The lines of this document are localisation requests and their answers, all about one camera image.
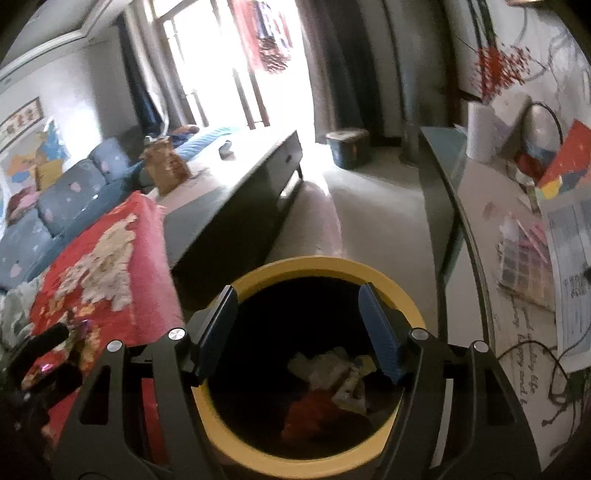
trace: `coffee table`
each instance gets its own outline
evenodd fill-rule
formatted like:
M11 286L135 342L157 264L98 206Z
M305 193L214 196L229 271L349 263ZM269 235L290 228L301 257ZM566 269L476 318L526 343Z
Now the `coffee table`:
M234 155L217 148L232 141ZM187 164L194 177L164 197L164 235L181 304L201 309L267 256L301 184L297 132L266 127L218 139Z

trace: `paper towel roll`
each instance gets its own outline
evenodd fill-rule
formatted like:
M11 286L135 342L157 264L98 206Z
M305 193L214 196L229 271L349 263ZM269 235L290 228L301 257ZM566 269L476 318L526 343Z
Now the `paper towel roll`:
M495 152L495 110L479 102L468 104L468 145L473 160L488 162Z

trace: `concrete floor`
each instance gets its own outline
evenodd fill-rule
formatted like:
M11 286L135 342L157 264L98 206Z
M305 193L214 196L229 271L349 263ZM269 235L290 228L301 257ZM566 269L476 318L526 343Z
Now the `concrete floor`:
M437 334L433 253L418 171L399 149L377 148L355 171L336 167L326 145L304 149L305 182L267 261L299 255L355 260L392 278Z

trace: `ceiling molding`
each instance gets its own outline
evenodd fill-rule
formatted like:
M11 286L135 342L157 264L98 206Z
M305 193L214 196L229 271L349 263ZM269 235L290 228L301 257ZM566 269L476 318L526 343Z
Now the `ceiling molding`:
M4 90L3 87L7 86L6 80L10 75L14 74L18 69L35 59L38 59L43 54L72 42L79 44L77 48L85 46L85 42L81 42L80 40L90 40L90 38L95 36L102 28L108 26L108 24L114 20L130 1L131 0L97 0L95 6L90 10L79 30L74 30L56 38L52 38L20 55L1 68L0 92Z

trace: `black cable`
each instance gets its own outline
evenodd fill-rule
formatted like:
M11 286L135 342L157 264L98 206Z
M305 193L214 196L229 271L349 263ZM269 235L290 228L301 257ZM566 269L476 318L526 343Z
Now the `black cable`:
M569 440L573 436L573 433L574 433L574 424L576 423L576 419L577 419L577 412L576 412L576 407L575 407L575 403L576 402L574 400L571 401L571 402L569 402L568 394L570 394L571 397L573 396L572 383L571 383L571 380L570 380L569 376L567 375L566 371L562 367L562 364L560 363L560 361L562 360L563 356L565 356L573 348L575 348L578 345L580 345L580 343L584 340L584 338L587 336L587 334L590 331L591 331L591 323L589 323L589 326L587 327L587 330L585 330L585 333L583 335L581 335L581 338L576 343L574 343L570 347L568 347L564 352L562 352L558 358L556 358L556 356L552 353L552 350L550 350L547 346L545 346L545 344L543 344L542 342L539 342L538 340L524 340L524 341L521 341L521 342L517 342L515 345L513 345L512 347L509 347L507 350L505 350L503 353L501 353L497 357L497 360L500 362L505 356L507 356L513 350L516 350L516 349L518 349L519 347L521 347L523 345L530 345L530 344L534 344L534 345L540 346L542 348L542 350L544 351L544 353L547 353L548 355L550 355L550 357L554 361L554 367L552 369L552 375L550 377L550 388L548 389L548 399L552 402L553 405L555 405L557 407L560 407L560 410L557 412L557 414L552 419L552 421L555 420L556 417L558 417L558 415L560 413L562 413L563 411L565 411L566 408L569 405L572 405L573 406L573 421L572 421L572 423L570 425ZM561 394L555 394L554 393L554 379L556 377L556 368L559 368L560 369L560 372L562 373L564 379L566 380L566 386L564 387L564 390L563 390L563 392ZM558 397L562 397L562 396L565 397L564 401L563 402L557 401L557 398ZM582 410L582 407L581 407L581 418L582 417L583 417L583 410Z

